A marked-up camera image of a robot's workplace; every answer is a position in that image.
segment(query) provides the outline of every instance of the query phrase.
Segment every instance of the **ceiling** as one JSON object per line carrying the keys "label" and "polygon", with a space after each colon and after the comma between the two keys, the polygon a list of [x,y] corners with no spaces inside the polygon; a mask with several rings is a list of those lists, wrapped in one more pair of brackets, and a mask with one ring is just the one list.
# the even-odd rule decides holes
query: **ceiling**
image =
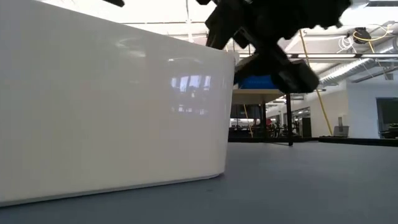
{"label": "ceiling", "polygon": [[[215,8],[213,2],[210,2],[207,6],[201,6],[196,0],[124,0],[126,5],[123,8],[102,0],[39,1],[200,45],[206,44],[208,29],[204,22]],[[365,7],[367,2],[367,0],[354,0],[353,6],[341,17],[341,22],[344,26],[340,29],[336,27],[331,27],[327,30],[321,27],[304,29],[304,39],[308,52],[347,53],[349,50],[341,50],[339,42],[342,41],[342,38],[347,33],[352,34],[355,27],[366,27],[372,37],[376,38],[386,33],[385,30],[380,29],[380,26],[386,26],[387,23],[398,21],[396,7]],[[373,44],[377,45],[384,42],[396,33],[398,33],[398,24],[393,24],[389,27],[389,33],[386,38],[373,42]],[[279,45],[288,54],[303,53],[302,43],[297,35],[291,40],[281,39]],[[353,47],[358,53],[369,50],[369,45],[367,44],[353,44]],[[254,52],[252,46],[240,49],[233,41],[230,41],[225,50],[235,50],[242,57],[247,57],[249,53]],[[333,62],[311,64],[313,70],[317,73],[321,73],[334,65],[336,63]]]}

